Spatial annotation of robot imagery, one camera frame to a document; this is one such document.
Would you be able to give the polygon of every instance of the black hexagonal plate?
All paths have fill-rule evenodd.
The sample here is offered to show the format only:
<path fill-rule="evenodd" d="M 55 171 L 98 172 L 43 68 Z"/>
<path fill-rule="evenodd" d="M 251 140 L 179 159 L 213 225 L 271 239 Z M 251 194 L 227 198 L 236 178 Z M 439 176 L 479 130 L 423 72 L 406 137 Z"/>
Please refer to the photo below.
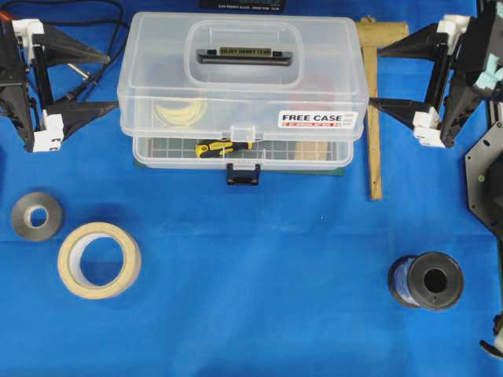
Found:
<path fill-rule="evenodd" d="M 492 126 L 464 156 L 469 210 L 500 240 L 503 240 L 503 212 L 487 210 L 484 197 L 486 172 L 503 152 L 503 127 Z"/>

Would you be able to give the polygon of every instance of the label on handle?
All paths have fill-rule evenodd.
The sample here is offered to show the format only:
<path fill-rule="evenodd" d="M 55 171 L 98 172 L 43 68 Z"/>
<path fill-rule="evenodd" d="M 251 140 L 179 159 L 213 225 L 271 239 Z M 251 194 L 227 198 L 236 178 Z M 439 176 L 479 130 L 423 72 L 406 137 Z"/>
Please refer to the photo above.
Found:
<path fill-rule="evenodd" d="M 341 129 L 352 130 L 357 112 L 304 112 L 285 110 L 279 113 L 279 128 Z"/>

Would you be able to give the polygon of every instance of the spool hole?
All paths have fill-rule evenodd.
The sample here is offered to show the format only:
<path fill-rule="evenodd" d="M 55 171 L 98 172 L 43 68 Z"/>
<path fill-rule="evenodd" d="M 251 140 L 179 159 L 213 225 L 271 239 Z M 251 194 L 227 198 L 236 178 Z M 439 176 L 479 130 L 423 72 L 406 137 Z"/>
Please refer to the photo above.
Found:
<path fill-rule="evenodd" d="M 113 281 L 123 267 L 123 252 L 110 237 L 98 238 L 87 245 L 80 258 L 83 275 L 94 285 Z"/>
<path fill-rule="evenodd" d="M 441 269 L 430 269 L 424 275 L 424 286 L 432 293 L 440 293 L 447 288 L 447 275 Z"/>
<path fill-rule="evenodd" d="M 47 222 L 47 209 L 42 206 L 29 208 L 24 214 L 24 222 L 32 228 L 40 228 Z"/>

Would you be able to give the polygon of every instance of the blue cloth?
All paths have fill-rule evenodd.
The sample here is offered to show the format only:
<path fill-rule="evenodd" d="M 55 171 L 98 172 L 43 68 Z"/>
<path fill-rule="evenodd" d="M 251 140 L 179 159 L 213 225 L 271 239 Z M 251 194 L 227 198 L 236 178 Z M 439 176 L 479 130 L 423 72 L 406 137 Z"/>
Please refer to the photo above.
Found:
<path fill-rule="evenodd" d="M 140 10 L 199 10 L 196 0 L 125 7 L 129 20 Z M 93 3 L 11 10 L 46 20 L 115 15 Z M 475 2 L 289 0 L 285 13 L 371 14 L 416 31 L 444 13 L 474 15 Z M 64 30 L 104 50 L 112 26 Z M 429 63 L 379 65 L 382 97 L 423 98 Z M 119 68 L 91 100 L 116 99 Z M 51 68 L 51 79 L 57 94 L 79 81 L 66 67 Z M 382 115 L 384 200 L 373 203 L 365 136 L 342 178 L 263 173 L 259 187 L 229 187 L 223 171 L 134 167 L 118 110 L 48 154 L 24 152 L 3 119 L 0 375 L 500 375 L 503 364 L 478 345 L 492 339 L 500 311 L 496 241 L 466 208 L 463 164 L 485 129 L 481 106 L 456 146 L 438 150 Z M 34 190 L 65 212 L 62 230 L 42 243 L 9 223 L 13 204 Z M 57 274 L 62 240 L 89 221 L 117 224 L 140 245 L 138 281 L 117 298 L 78 298 Z M 394 260 L 426 251 L 452 255 L 464 272 L 461 300 L 443 313 L 402 308 L 387 289 Z"/>

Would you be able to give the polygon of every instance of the plastic case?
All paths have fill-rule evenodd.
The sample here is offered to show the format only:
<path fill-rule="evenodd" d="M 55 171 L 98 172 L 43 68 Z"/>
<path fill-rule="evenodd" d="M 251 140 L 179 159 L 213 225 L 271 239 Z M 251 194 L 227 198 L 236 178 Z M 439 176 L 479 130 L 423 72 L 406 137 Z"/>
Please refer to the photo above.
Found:
<path fill-rule="evenodd" d="M 346 166 L 369 101 L 352 20 L 207 13 L 136 14 L 118 96 L 139 162 L 265 170 Z M 225 137 L 253 149 L 196 157 Z"/>

